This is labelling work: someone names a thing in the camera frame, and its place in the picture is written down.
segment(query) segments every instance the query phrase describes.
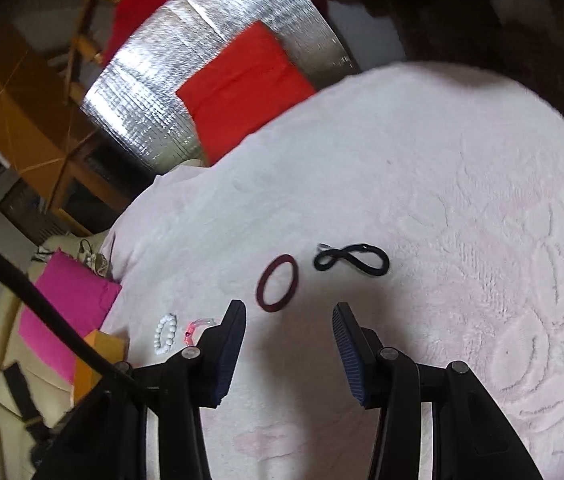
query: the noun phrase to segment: white bead bracelet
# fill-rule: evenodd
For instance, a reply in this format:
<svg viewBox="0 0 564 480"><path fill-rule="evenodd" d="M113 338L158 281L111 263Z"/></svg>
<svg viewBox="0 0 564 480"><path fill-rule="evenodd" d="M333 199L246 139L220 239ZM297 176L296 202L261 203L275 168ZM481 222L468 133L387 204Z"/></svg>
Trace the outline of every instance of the white bead bracelet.
<svg viewBox="0 0 564 480"><path fill-rule="evenodd" d="M178 327L178 318L173 314L162 316L155 329L155 336L153 337L153 347L155 348L155 355L166 354L171 350L173 340L175 339L175 331ZM166 329L166 339L164 345L162 344L162 333Z"/></svg>

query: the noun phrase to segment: bed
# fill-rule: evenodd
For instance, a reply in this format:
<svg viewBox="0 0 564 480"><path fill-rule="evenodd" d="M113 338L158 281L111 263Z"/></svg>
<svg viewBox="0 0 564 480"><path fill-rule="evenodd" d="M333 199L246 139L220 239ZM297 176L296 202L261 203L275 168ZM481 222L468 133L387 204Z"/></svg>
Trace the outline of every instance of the bed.
<svg viewBox="0 0 564 480"><path fill-rule="evenodd" d="M386 251L386 276L313 269L318 243L360 242ZM153 351L164 314L178 350L190 321L246 304L231 390L202 413L214 478L365 478L377 413L351 396L331 331L347 301L416 362L466 361L543 477L564 479L564 118L513 81L444 64L349 77L212 168L157 177L103 251L123 286L103 330L135 366L168 357ZM268 314L254 291L283 253L299 287ZM265 297L287 284L275 274ZM153 419L147 448L158 478Z"/></svg>

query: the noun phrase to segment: black strap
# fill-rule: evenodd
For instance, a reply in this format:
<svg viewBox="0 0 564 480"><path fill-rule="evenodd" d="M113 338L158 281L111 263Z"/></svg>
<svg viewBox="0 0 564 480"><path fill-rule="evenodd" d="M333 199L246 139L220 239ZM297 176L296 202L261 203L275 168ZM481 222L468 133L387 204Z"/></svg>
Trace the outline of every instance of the black strap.
<svg viewBox="0 0 564 480"><path fill-rule="evenodd" d="M358 260L351 253L377 254L382 260L382 267L371 267L361 260ZM387 256L382 249L368 244L349 245L343 249L328 248L323 250L313 259L313 267L315 267L316 270L329 270L341 258L347 260L350 264L370 276L383 276L389 272L389 256Z"/></svg>
<svg viewBox="0 0 564 480"><path fill-rule="evenodd" d="M51 432L44 424L42 415L31 399L31 392L28 390L27 380L20 369L20 364L15 362L5 368L2 373L30 436L33 437L36 444L42 444L49 440Z"/></svg>

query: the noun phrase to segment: pink plastic clip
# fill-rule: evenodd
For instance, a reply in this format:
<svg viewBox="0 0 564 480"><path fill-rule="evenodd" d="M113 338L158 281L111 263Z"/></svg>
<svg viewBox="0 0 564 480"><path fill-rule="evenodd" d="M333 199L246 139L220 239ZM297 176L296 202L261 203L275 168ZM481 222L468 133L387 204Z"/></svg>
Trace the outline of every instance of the pink plastic clip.
<svg viewBox="0 0 564 480"><path fill-rule="evenodd" d="M203 319L197 319L195 321L191 321L187 326L187 331L184 333L184 344L186 346L195 346L193 342L193 333L195 332L196 328L199 326L215 326L217 325L216 320L212 317L205 317Z"/></svg>

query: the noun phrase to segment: metal screw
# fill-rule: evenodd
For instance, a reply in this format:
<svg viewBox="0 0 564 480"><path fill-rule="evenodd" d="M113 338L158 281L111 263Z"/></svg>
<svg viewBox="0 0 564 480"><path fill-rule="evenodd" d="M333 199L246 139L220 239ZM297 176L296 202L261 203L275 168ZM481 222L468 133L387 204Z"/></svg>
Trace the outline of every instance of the metal screw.
<svg viewBox="0 0 564 480"><path fill-rule="evenodd" d="M114 367L120 370L122 373L129 373L131 371L131 365L126 361L119 361L114 364Z"/></svg>
<svg viewBox="0 0 564 480"><path fill-rule="evenodd" d="M380 350L380 357L386 359L387 361L395 361L400 353L390 346L385 346Z"/></svg>
<svg viewBox="0 0 564 480"><path fill-rule="evenodd" d="M185 359L195 359L201 353L202 352L197 346L187 346L182 350L182 357L184 357Z"/></svg>
<svg viewBox="0 0 564 480"><path fill-rule="evenodd" d="M459 374L465 374L469 371L469 365L463 361L453 361L451 363L451 368Z"/></svg>

